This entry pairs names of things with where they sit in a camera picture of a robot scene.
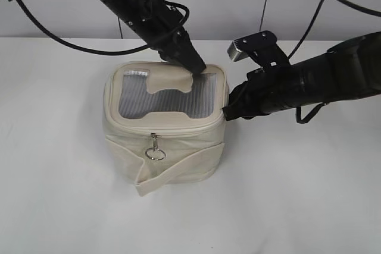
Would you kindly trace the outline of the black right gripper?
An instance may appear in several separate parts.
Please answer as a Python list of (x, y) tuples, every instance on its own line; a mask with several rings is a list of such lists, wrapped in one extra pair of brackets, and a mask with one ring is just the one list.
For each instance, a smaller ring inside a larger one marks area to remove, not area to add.
[(297, 65), (262, 68), (247, 74), (247, 80), (229, 94), (229, 105), (223, 108), (226, 121), (238, 117), (268, 116), (274, 112), (295, 108), (301, 116), (304, 94), (304, 71)]

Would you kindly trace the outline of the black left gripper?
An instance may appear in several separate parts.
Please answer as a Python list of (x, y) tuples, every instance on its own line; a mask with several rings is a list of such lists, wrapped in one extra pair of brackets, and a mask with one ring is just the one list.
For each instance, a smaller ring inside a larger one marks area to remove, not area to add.
[(189, 9), (166, 0), (101, 0), (126, 23), (145, 45), (102, 55), (128, 55), (148, 48), (159, 52), (161, 59), (181, 65), (192, 74), (201, 74), (206, 65), (183, 28)]

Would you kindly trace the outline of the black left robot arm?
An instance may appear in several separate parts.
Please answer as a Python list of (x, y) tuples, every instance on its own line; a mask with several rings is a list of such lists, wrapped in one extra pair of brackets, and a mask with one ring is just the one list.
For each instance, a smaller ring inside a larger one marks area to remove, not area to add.
[(166, 0), (100, 0), (144, 40), (145, 45), (125, 51), (99, 51), (62, 40), (41, 25), (22, 0), (16, 1), (25, 15), (44, 34), (71, 49), (115, 57), (153, 49), (163, 60), (179, 64), (192, 74), (200, 74), (206, 68), (203, 59), (193, 47), (187, 31), (183, 27), (189, 18), (190, 11), (182, 4)]

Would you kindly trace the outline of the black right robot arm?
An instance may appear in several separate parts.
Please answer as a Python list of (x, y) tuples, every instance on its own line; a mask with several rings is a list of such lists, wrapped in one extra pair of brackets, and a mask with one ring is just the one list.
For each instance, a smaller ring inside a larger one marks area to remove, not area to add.
[(238, 38), (232, 61), (250, 58), (259, 68), (236, 86), (223, 108), (227, 121), (295, 109), (296, 122), (309, 123), (322, 107), (380, 94), (380, 33), (341, 42), (319, 56), (291, 64), (270, 31)]

